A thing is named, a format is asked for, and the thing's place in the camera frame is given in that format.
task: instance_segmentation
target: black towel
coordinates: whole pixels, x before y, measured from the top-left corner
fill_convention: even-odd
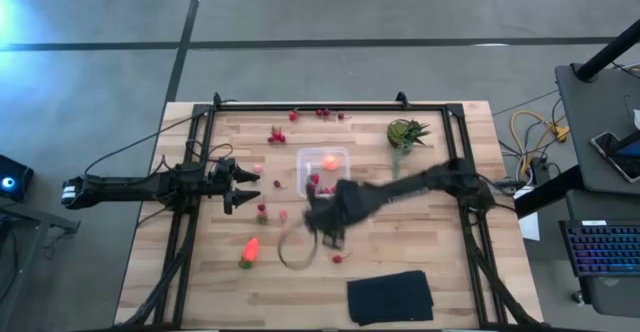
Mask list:
[[[360,326],[433,320],[433,299],[422,271],[347,282],[347,300],[351,320]]]

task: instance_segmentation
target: green plant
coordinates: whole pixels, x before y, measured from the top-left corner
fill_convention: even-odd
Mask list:
[[[428,124],[421,124],[415,120],[397,119],[387,126],[387,139],[393,148],[393,178],[398,178],[400,160],[411,153],[414,144],[424,145],[420,137],[428,135],[424,129]]]

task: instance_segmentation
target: wooden table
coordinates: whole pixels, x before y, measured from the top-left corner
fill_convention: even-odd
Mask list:
[[[505,176],[491,111],[487,102],[462,102],[479,173],[499,179]],[[193,103],[171,103],[163,126],[188,117]],[[353,112],[346,121],[323,121],[312,113],[291,123],[283,112],[216,113],[211,145],[231,143],[232,156],[251,170],[264,165],[255,184],[239,186],[262,191],[269,223],[256,223],[256,198],[223,213],[220,197],[204,198],[200,208],[195,250],[191,265],[183,328],[358,328],[348,314],[346,282],[408,270],[427,275],[434,300],[434,320],[382,323],[368,328],[430,329],[477,326],[473,294],[455,199],[432,192],[383,207],[364,223],[347,231],[342,264],[333,264],[329,251],[320,247],[311,267],[303,271],[285,268],[278,260],[276,245],[283,225],[278,213],[286,209],[287,224],[300,218],[305,202],[296,191],[296,152],[304,147],[341,146],[349,150],[351,174],[355,180],[384,182],[391,179],[391,150],[386,126],[397,118],[415,118],[429,123],[432,133],[424,137],[425,147],[416,147],[402,160],[402,175],[416,173],[448,159],[442,117],[436,112]],[[269,145],[272,126],[281,126],[286,145]],[[170,165],[182,162],[189,124],[163,133],[154,156],[154,166],[164,154]],[[457,135],[458,151],[462,148]],[[223,148],[214,156],[227,153]],[[276,189],[279,180],[287,189]],[[500,200],[509,203],[506,198]],[[140,218],[157,211],[158,203],[144,203]],[[160,277],[171,213],[145,222],[135,235],[124,279],[116,322],[133,314]],[[522,235],[516,215],[505,209],[488,214],[493,249],[499,274],[527,312],[542,320]],[[244,245],[250,237],[261,243],[259,261],[253,269],[238,267]],[[304,259],[311,238],[299,230],[290,239],[285,256]],[[495,321],[488,282],[483,277],[490,320]],[[166,319],[173,311],[175,287],[170,290]]]

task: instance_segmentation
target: gray floor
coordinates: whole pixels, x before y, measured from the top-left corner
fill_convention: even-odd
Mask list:
[[[0,0],[2,43],[178,42],[190,0]],[[330,38],[613,36],[638,17],[640,0],[201,0],[194,41]],[[553,68],[585,61],[599,45],[190,51],[178,101],[214,92],[250,100],[489,100],[494,111],[555,89]],[[175,51],[0,52],[0,154],[36,171],[29,204],[82,220],[51,261],[40,259],[11,331],[109,326],[139,204],[67,211],[60,184],[88,163],[155,131]],[[620,63],[640,61],[634,48]],[[548,116],[558,95],[522,108]],[[513,145],[511,112],[496,129]],[[523,133],[525,118],[517,129]],[[153,146],[99,165],[141,175]],[[548,151],[561,168],[570,143]],[[513,175],[515,161],[505,158]],[[562,204],[545,212],[561,215]],[[545,221],[543,237],[557,238]],[[527,243],[547,322],[629,331],[637,321],[600,316],[568,300],[577,288],[562,255]]]

